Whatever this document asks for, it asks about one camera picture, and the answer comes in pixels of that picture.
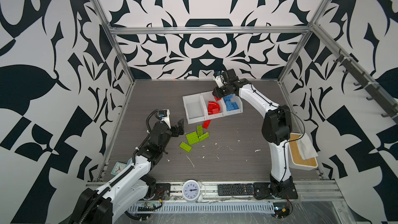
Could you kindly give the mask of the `blue lego brick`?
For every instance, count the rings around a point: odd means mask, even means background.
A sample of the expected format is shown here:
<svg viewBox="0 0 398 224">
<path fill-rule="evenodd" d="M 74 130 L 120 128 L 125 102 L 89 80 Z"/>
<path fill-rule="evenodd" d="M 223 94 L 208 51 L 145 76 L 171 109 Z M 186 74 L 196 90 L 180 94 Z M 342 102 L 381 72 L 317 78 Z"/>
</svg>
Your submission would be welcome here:
<svg viewBox="0 0 398 224">
<path fill-rule="evenodd" d="M 232 99 L 233 96 L 234 96 L 233 94 L 227 95 L 227 96 L 223 97 L 223 100 L 224 100 L 225 102 L 226 102 L 226 101 L 231 101 L 231 99 Z"/>
<path fill-rule="evenodd" d="M 226 109 L 227 109 L 228 112 L 229 112 L 229 111 L 234 111 L 234 110 L 238 110 L 238 109 L 239 109 L 238 104 L 237 104 L 236 102 L 233 102 L 233 101 L 226 101 L 226 102 L 224 102 L 224 103 L 225 103 L 225 105 L 226 105 Z"/>
</svg>

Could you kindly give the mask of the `green long lego brick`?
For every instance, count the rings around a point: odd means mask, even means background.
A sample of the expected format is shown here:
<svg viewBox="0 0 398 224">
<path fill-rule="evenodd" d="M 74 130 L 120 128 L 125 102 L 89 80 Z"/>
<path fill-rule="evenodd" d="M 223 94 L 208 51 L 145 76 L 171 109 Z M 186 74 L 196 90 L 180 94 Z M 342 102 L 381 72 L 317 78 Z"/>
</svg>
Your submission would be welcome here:
<svg viewBox="0 0 398 224">
<path fill-rule="evenodd" d="M 201 125 L 197 125 L 197 135 L 202 136 L 204 134 L 203 127 Z"/>
</svg>

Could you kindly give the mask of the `long red lego brick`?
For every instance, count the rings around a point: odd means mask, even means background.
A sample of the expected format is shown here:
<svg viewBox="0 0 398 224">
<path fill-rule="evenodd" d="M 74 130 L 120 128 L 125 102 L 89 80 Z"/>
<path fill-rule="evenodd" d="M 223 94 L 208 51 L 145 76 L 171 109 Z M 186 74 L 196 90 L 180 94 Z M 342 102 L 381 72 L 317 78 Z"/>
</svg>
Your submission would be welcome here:
<svg viewBox="0 0 398 224">
<path fill-rule="evenodd" d="M 204 129 L 207 129 L 207 128 L 209 127 L 210 123 L 211 123 L 211 120 L 205 121 L 205 122 L 203 123 L 203 128 L 204 128 Z"/>
</svg>

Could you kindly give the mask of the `green slanted lego brick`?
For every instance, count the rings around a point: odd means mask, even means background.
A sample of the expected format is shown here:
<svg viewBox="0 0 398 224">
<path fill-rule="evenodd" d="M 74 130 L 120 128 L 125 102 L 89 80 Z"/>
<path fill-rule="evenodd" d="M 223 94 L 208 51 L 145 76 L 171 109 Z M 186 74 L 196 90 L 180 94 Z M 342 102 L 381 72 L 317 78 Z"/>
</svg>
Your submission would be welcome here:
<svg viewBox="0 0 398 224">
<path fill-rule="evenodd" d="M 209 133 L 208 132 L 204 133 L 203 135 L 200 135 L 199 136 L 199 141 L 201 142 L 201 141 L 203 141 L 203 140 L 205 140 L 207 138 L 209 138 Z"/>
</svg>

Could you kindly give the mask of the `red D-shaped lego piece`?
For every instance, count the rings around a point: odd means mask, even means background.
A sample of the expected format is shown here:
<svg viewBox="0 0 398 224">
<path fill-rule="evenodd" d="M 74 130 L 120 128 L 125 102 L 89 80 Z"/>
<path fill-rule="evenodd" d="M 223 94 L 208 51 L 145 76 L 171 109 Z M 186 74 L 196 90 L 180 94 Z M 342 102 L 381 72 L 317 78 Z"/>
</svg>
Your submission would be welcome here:
<svg viewBox="0 0 398 224">
<path fill-rule="evenodd" d="M 215 115 L 220 113 L 220 105 L 217 102 L 209 101 L 207 105 L 208 115 Z"/>
</svg>

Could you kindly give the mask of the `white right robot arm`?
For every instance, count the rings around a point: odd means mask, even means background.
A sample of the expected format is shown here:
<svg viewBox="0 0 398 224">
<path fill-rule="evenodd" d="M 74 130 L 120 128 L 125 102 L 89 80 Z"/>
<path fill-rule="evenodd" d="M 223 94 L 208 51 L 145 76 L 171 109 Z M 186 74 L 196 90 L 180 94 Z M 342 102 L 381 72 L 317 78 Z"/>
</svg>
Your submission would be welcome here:
<svg viewBox="0 0 398 224">
<path fill-rule="evenodd" d="M 246 79 L 228 82 L 217 76 L 215 82 L 217 87 L 214 88 L 213 95 L 216 98 L 221 99 L 234 94 L 248 102 L 263 117 L 261 133 L 269 144 L 272 162 L 270 188 L 272 195 L 280 197 L 283 192 L 293 187 L 288 161 L 292 131 L 289 107 L 273 102 Z"/>
</svg>

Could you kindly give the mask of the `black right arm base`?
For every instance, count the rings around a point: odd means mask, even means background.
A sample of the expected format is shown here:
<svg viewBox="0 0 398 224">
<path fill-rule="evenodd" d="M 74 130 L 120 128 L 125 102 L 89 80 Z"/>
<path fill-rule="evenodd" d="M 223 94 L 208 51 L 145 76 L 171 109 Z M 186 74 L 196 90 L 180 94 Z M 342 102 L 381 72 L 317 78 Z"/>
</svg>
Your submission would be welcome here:
<svg viewBox="0 0 398 224">
<path fill-rule="evenodd" d="M 254 197 L 257 200 L 296 200 L 299 198 L 292 176 L 289 176 L 288 179 L 284 181 L 277 181 L 271 176 L 271 181 L 269 183 L 254 183 Z"/>
</svg>

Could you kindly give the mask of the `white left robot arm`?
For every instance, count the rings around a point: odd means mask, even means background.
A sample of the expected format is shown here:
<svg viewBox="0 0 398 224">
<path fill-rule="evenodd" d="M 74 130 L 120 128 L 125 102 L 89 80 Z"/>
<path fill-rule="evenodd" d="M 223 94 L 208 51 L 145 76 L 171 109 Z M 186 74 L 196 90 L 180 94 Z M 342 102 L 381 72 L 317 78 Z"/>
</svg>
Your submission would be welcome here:
<svg viewBox="0 0 398 224">
<path fill-rule="evenodd" d="M 87 188 L 82 192 L 68 222 L 113 224 L 137 201 L 152 198 L 156 180 L 149 172 L 162 159 L 170 139 L 183 134 L 183 119 L 175 126 L 165 118 L 156 122 L 122 172 L 96 190 Z"/>
</svg>

